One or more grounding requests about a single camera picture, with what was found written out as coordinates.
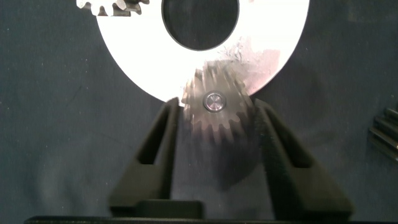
central hole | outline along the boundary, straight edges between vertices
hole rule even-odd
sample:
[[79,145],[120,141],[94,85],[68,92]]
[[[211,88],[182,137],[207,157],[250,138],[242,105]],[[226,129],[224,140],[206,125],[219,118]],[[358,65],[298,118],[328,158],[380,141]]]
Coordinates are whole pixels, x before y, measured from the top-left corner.
[[208,50],[222,44],[238,20],[238,0],[163,0],[163,20],[182,46]]

motion-blurred gear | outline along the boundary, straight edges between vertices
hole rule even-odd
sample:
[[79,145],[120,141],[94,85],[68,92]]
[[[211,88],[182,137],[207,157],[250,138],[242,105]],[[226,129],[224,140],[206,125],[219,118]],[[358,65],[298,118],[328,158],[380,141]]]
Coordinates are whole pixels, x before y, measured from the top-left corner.
[[244,134],[253,109],[231,61],[207,62],[203,70],[196,70],[185,87],[182,103],[184,118],[194,134],[215,142],[223,138],[232,141],[234,134]]

screw head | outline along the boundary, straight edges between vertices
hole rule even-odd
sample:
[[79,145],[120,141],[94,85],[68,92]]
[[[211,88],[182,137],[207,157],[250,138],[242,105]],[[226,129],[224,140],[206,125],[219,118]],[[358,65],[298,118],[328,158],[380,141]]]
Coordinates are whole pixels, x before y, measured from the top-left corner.
[[225,96],[220,92],[211,91],[203,97],[203,105],[210,112],[221,111],[225,104]]

metal gear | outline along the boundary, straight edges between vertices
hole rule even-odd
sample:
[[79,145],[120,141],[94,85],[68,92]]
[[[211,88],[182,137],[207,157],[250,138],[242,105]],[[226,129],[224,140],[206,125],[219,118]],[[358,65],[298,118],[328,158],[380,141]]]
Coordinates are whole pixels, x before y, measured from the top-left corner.
[[76,5],[91,9],[94,16],[131,16],[131,12],[141,15],[140,2],[149,4],[149,0],[76,0]]
[[182,98],[184,119],[193,133],[216,143],[243,135],[254,108],[231,65],[231,61],[207,62],[187,82]]

white annular disc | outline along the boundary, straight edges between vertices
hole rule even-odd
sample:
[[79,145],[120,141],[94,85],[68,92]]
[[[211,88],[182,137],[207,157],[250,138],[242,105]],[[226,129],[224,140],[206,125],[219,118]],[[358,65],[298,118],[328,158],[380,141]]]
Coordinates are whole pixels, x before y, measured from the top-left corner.
[[122,71],[162,101],[181,99],[195,70],[214,60],[234,61],[238,78],[252,95],[271,81],[292,55],[308,4],[309,0],[239,0],[238,20],[231,35],[219,46],[201,51],[180,45],[169,34],[161,0],[141,4],[141,15],[97,17],[97,21]]

